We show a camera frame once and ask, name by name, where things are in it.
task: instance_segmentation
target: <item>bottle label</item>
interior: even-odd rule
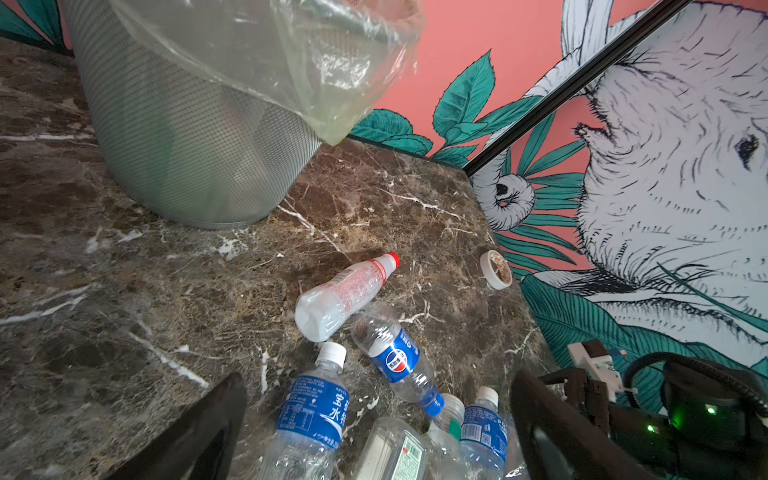
[[[352,265],[325,283],[326,288],[332,288],[339,296],[346,312],[371,293],[373,280],[380,281],[382,285],[386,280],[386,273],[382,273],[384,267],[381,263],[376,260],[370,260],[370,262],[376,266],[375,269]]]
[[[395,470],[392,472],[392,480],[416,480],[419,478],[424,448],[421,442],[409,432],[403,433],[405,435],[397,457]]]
[[[293,383],[277,429],[304,435],[337,450],[349,408],[349,393],[342,386],[301,375]]]
[[[462,426],[458,424],[454,419],[451,419],[451,423],[448,426],[448,433],[456,439],[457,442],[462,440]]]
[[[404,329],[380,355],[371,357],[389,383],[397,383],[411,374],[422,353]]]
[[[462,442],[476,442],[507,460],[507,425],[492,410],[472,405],[464,411]]]

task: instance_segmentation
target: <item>mesh trash can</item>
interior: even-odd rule
[[[107,168],[162,217],[244,227],[285,197],[317,151],[293,112],[139,45],[107,0],[65,0],[65,16]]]

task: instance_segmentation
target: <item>white bottle cap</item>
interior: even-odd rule
[[[442,393],[442,399],[445,402],[443,406],[443,412],[450,412],[458,418],[458,423],[464,423],[464,402],[451,395],[450,393]]]
[[[482,386],[478,389],[478,400],[488,400],[498,408],[498,393],[489,386]]]
[[[346,349],[344,345],[340,345],[336,342],[325,342],[320,347],[320,354],[317,356],[315,363],[320,360],[329,360],[336,365],[344,368],[344,359],[346,358]]]

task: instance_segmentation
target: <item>animal eye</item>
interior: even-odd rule
[[[750,159],[752,158],[752,154],[755,153],[755,150],[757,150],[757,146],[760,143],[757,141],[757,137],[754,135],[747,135],[746,137],[742,138],[739,143],[736,144],[736,153],[739,154],[739,158],[741,159],[741,163],[744,164],[744,168],[747,170],[750,170]]]

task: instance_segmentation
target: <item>barcode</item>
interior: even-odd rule
[[[482,427],[471,423],[462,425],[462,440],[480,441],[482,436]]]

